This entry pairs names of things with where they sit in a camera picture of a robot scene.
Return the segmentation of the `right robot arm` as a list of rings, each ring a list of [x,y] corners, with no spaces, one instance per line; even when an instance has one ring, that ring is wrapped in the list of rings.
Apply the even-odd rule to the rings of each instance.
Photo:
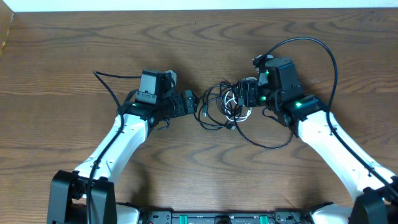
[[[254,58],[257,78],[232,87],[239,106],[263,106],[273,119],[311,146],[342,181],[353,207],[327,202],[305,212],[302,223],[397,223],[397,176],[368,155],[315,95],[306,95],[290,58]]]

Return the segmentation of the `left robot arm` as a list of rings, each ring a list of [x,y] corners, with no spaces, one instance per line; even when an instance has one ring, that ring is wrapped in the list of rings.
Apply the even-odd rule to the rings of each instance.
[[[93,153],[74,171],[58,171],[50,185],[47,223],[146,223],[138,208],[118,203],[118,179],[136,149],[162,121],[194,114],[198,98],[179,92],[177,75],[143,70],[139,88],[116,102],[114,124]]]

